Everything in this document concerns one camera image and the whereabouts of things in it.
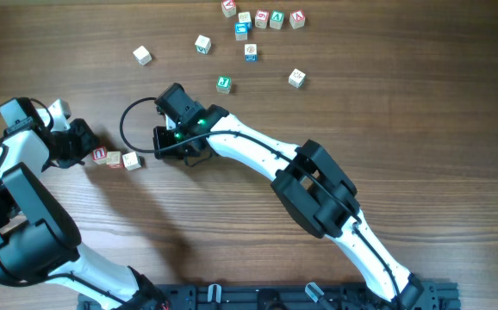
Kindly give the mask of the wooden block red side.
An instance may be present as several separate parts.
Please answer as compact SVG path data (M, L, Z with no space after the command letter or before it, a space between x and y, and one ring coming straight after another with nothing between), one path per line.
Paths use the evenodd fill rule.
M99 146L91 153L95 164L107 164L107 155L108 152L105 146Z

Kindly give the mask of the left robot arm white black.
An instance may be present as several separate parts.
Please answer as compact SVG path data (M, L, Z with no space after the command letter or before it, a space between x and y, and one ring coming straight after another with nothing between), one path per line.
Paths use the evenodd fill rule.
M50 167L82 164L99 144L67 102L46 106L14 97L0 105L0 285L47 283L78 292L101 309L165 309L169 301L145 276L82 241L62 205L41 183Z

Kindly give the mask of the wooden block faint picture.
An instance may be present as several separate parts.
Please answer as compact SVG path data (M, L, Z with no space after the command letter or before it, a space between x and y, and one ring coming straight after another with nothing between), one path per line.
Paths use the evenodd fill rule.
M121 158L124 167L128 171L136 170L141 167L140 156L136 152L125 153Z

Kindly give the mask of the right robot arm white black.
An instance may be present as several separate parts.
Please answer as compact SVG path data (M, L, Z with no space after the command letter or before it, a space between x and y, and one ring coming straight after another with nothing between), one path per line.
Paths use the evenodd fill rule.
M307 233L331 239L357 267L367 288L399 309L413 308L423 288L370 229L356 199L357 188L323 146L284 143L243 124L222 107L204 108L174 83L155 101L172 123L160 158L192 144L209 147L268 178L290 217Z

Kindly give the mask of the wooden block circle picture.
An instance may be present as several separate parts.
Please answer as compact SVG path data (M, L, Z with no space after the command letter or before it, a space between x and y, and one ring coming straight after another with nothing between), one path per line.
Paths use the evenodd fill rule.
M232 88L232 79L229 76L219 76L216 89L219 93L229 94Z

